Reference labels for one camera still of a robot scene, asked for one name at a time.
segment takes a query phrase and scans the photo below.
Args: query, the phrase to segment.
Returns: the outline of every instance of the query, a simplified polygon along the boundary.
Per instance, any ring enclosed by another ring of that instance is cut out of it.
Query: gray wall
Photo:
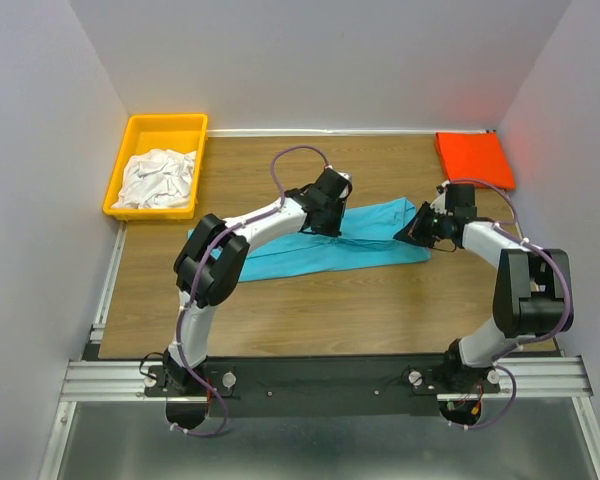
[[[36,478],[115,238],[126,122],[65,0],[0,0],[0,479]]]
[[[499,132],[525,233],[571,258],[576,318],[560,344],[583,354],[600,423],[600,0],[574,0]]]
[[[132,113],[495,128],[569,0],[71,0]]]

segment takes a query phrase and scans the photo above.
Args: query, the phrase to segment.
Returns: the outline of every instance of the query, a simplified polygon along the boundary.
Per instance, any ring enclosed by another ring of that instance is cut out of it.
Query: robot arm
[[[473,185],[447,182],[438,191],[441,195],[431,204],[425,202],[395,238],[429,248],[450,239],[498,270],[493,315],[473,334],[453,342],[446,353],[442,373],[447,383],[453,383],[451,378],[460,370],[491,368],[503,352],[552,332],[565,311],[565,292],[542,257],[503,235],[494,222],[477,217]],[[560,267],[568,282],[566,253],[557,249],[544,253]],[[571,305],[568,308],[571,312],[561,331],[568,330],[573,321]]]
[[[182,346],[191,367],[206,359],[216,308],[235,289],[247,254],[289,233],[309,230],[339,236],[351,190],[350,177],[328,167],[315,183],[289,190],[284,199],[267,207],[240,217],[220,220],[215,215],[206,215],[200,220],[174,265],[180,308],[185,310],[166,361],[176,384],[184,384],[188,378],[178,346]],[[218,255],[212,254],[202,265],[205,250],[220,236]],[[191,298],[193,280],[199,269],[202,269],[200,281]]]

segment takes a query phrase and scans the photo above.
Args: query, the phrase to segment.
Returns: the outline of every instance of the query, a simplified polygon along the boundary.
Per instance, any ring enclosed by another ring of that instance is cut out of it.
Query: turquoise garment
[[[430,258],[426,248],[393,239],[415,213],[406,198],[347,209],[340,237],[305,233],[280,237],[249,254],[240,281],[424,262]]]

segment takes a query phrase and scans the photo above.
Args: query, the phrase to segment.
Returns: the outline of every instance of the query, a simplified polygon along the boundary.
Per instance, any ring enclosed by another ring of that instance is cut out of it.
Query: orange tray
[[[133,115],[129,118],[122,138],[116,164],[102,211],[118,220],[184,220],[193,218],[198,196],[198,182],[207,140],[207,116],[203,113],[164,115]],[[133,155],[142,155],[152,148],[171,149],[180,153],[196,151],[191,201],[184,208],[135,209],[111,208],[118,201],[122,188],[124,167]]]

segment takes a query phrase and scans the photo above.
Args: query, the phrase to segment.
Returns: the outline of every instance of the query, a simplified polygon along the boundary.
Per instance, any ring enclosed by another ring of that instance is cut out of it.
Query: screw
[[[495,370],[489,370],[487,373],[487,381],[493,385],[500,383],[500,375]]]
[[[416,370],[409,374],[409,383],[414,387],[422,385],[422,374]]]
[[[153,377],[144,377],[144,386],[147,388],[155,387],[158,381]]]
[[[236,384],[236,376],[233,372],[227,372],[222,376],[222,385],[226,388],[232,388]]]

